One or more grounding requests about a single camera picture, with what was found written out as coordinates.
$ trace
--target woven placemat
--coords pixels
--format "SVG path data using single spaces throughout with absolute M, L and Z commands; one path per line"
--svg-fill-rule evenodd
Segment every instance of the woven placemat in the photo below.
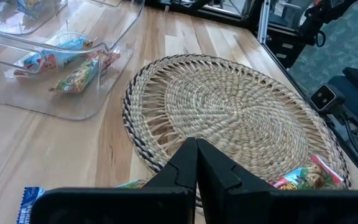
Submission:
M 351 186 L 336 138 L 298 95 L 244 65 L 205 55 L 145 66 L 124 97 L 124 124 L 147 166 L 158 172 L 187 137 L 205 138 L 264 180 L 319 155 Z M 197 198 L 198 211 L 201 209 Z

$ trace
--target seagrass placemat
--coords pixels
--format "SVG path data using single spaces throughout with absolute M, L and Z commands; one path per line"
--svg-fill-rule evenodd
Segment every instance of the seagrass placemat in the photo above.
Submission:
M 206 55 L 154 61 L 133 78 L 123 119 L 158 172 L 187 137 L 205 138 L 256 176 L 275 180 L 319 155 L 351 187 L 343 151 L 297 94 L 244 65 Z M 197 198 L 198 211 L 201 201 Z

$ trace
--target clear plastic bin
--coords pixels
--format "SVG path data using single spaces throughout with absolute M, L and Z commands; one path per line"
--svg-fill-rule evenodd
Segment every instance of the clear plastic bin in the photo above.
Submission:
M 28 12 L 19 1 L 44 5 Z M 134 54 L 143 6 L 144 0 L 0 1 L 0 103 L 65 119 L 96 114 Z M 66 77 L 74 72 L 77 81 L 90 80 L 83 90 L 57 85 L 72 84 Z

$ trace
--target wooden table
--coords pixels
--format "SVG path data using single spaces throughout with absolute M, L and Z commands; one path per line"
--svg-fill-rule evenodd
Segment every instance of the wooden table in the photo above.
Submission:
M 102 110 L 67 121 L 0 105 L 0 224 L 16 221 L 23 187 L 111 187 L 152 174 L 133 151 L 122 122 L 122 96 L 139 68 L 174 54 L 208 54 L 260 70 L 293 89 L 244 29 L 146 8 L 137 52 Z M 349 161 L 353 186 L 358 170 Z M 197 222 L 203 217 L 197 215 Z

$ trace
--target snack wrapper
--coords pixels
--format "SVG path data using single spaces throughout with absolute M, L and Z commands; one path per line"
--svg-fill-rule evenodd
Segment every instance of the snack wrapper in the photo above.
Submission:
M 46 7 L 47 0 L 16 0 L 17 8 L 31 19 L 37 19 Z
M 311 166 L 298 168 L 270 184 L 282 190 L 335 189 L 343 181 L 320 157 L 311 159 Z
M 92 47 L 92 45 L 93 45 L 93 41 L 84 38 L 79 38 L 75 40 L 69 40 L 63 44 L 58 45 L 57 47 L 70 49 L 70 50 L 81 50 L 81 49 L 90 48 Z M 46 56 L 46 60 L 42 65 L 42 68 L 40 70 L 41 72 L 53 69 L 55 67 L 64 67 L 65 65 L 68 65 L 71 61 L 76 59 L 77 57 L 81 56 L 81 54 L 60 53 L 52 50 L 42 50 L 41 54 L 35 54 L 25 59 L 23 61 L 24 67 L 32 68 L 32 67 L 39 66 L 42 61 L 42 55 Z M 14 74 L 18 76 L 27 75 L 26 72 L 19 71 L 19 70 L 15 71 Z
M 22 197 L 22 203 L 20 204 L 19 214 L 17 215 L 16 224 L 28 224 L 30 223 L 30 214 L 34 202 L 45 193 L 45 190 L 41 187 L 25 187 Z
M 101 74 L 104 75 L 108 67 L 119 59 L 120 56 L 120 54 L 111 52 L 96 52 L 87 58 L 78 69 L 71 72 L 65 79 L 60 80 L 55 88 L 49 90 L 60 93 L 81 93 L 99 72 L 99 60 Z

